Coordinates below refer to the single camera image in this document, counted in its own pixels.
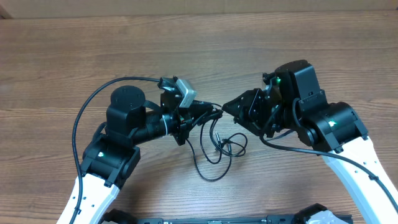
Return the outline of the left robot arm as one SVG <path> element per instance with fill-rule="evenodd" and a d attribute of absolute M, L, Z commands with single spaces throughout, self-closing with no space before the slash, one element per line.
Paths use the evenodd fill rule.
<path fill-rule="evenodd" d="M 139 145 L 171 135 L 184 145 L 190 131 L 221 113 L 195 92 L 165 87 L 160 104 L 136 86 L 121 86 L 110 97 L 106 121 L 98 126 L 77 165 L 78 176 L 59 223 L 99 223 L 136 168 Z"/>

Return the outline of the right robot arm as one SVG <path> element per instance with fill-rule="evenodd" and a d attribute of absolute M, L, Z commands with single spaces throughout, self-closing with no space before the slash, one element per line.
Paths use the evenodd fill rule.
<path fill-rule="evenodd" d="M 367 128 L 349 104 L 327 101 L 313 65 L 289 62 L 262 80 L 222 109 L 268 147 L 322 156 L 367 223 L 396 221 L 397 189 Z"/>

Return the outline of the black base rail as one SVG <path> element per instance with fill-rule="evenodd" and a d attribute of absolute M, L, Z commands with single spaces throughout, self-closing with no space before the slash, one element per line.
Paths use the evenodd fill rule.
<path fill-rule="evenodd" d="M 294 223 L 349 223 L 353 224 L 351 215 L 335 215 L 325 206 L 315 203 L 295 214 L 264 215 L 263 217 L 238 218 L 136 218 L 121 210 L 112 209 L 99 221 L 107 223 L 132 224 L 294 224 Z"/>

